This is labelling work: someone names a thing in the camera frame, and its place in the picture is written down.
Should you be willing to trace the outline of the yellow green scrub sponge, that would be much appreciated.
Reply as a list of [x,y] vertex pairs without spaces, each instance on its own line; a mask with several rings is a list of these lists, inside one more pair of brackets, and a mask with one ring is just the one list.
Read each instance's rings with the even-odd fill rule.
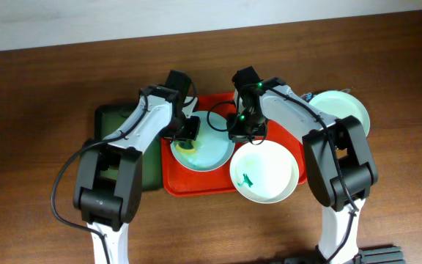
[[180,153],[191,154],[195,153],[196,149],[192,142],[179,142],[176,144],[176,149]]

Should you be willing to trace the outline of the pale blue plate top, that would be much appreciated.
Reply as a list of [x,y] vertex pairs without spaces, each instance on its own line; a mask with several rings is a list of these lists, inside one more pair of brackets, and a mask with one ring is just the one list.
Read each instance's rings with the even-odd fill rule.
[[174,158],[187,169],[196,172],[210,172],[223,166],[232,156],[235,143],[227,133],[212,129],[207,122],[207,111],[196,111],[194,117],[200,119],[198,136],[193,144],[193,152],[181,150],[179,142],[171,143]]

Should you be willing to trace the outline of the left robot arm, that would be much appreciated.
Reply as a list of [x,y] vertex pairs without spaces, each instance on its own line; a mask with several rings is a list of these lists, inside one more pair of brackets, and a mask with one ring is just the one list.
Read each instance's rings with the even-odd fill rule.
[[131,115],[102,140],[89,140],[80,155],[73,205],[92,234],[96,263],[127,263],[127,231],[142,193],[143,156],[160,136],[170,141],[196,139],[200,121],[187,99],[191,78],[169,72],[165,84],[140,91]]

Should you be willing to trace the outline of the pale green plate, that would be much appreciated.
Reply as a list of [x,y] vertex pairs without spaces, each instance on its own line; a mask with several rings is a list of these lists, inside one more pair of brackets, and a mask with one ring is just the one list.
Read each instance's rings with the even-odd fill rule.
[[309,104],[339,119],[348,116],[357,118],[363,126],[365,135],[368,136],[371,127],[369,113],[366,107],[353,95],[343,91],[329,90],[313,96]]

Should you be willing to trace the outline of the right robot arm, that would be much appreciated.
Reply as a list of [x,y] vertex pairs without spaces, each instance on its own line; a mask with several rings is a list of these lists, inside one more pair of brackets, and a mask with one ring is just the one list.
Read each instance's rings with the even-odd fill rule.
[[308,185],[322,206],[316,263],[361,263],[356,238],[360,210],[378,180],[361,122],[316,109],[282,79],[263,80],[252,67],[238,70],[232,83],[236,112],[228,117],[227,131],[233,142],[266,137],[272,120],[303,146]]

